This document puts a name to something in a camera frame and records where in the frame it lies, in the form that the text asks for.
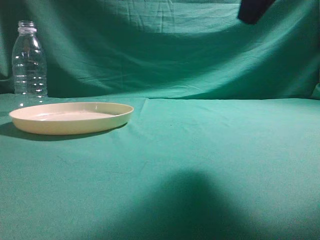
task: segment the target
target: dark object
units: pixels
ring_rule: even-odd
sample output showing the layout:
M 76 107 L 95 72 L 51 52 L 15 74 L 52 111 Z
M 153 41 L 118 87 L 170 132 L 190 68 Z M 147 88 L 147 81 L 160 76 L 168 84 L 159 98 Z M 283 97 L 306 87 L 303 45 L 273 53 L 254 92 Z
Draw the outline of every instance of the dark object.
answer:
M 275 0 L 242 0 L 238 19 L 246 24 L 256 24 Z

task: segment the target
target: table surface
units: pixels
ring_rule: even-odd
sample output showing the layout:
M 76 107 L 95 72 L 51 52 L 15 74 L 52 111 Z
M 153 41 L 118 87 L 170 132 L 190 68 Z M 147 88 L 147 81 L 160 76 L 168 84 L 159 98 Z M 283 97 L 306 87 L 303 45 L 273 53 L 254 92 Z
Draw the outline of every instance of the table surface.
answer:
M 135 108 L 111 131 L 14 127 L 0 94 L 0 239 L 320 238 L 320 101 L 50 98 Z

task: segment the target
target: cream plate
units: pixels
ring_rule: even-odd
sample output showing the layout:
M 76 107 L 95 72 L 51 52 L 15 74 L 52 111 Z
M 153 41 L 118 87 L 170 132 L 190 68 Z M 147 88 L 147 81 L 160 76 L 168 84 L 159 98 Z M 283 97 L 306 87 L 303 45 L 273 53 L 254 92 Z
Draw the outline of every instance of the cream plate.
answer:
M 110 102 L 70 102 L 30 106 L 9 113 L 20 130 L 44 135 L 105 131 L 126 124 L 134 108 Z

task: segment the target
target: green backdrop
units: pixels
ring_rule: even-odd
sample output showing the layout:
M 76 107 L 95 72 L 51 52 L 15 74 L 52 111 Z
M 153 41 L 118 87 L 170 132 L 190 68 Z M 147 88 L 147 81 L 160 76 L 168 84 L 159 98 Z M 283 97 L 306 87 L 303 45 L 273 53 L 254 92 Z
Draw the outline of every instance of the green backdrop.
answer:
M 19 20 L 35 21 L 50 97 L 309 98 L 319 82 L 319 1 L 277 0 L 256 25 L 240 0 L 0 3 L 0 93 L 13 91 Z

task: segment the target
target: plastic bottle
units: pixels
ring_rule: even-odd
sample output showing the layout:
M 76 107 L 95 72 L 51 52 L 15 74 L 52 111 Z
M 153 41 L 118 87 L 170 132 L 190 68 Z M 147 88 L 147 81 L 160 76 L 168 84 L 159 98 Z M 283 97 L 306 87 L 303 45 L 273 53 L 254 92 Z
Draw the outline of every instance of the plastic bottle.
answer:
M 43 104 L 47 92 L 47 62 L 32 21 L 19 21 L 12 50 L 12 72 L 17 107 Z

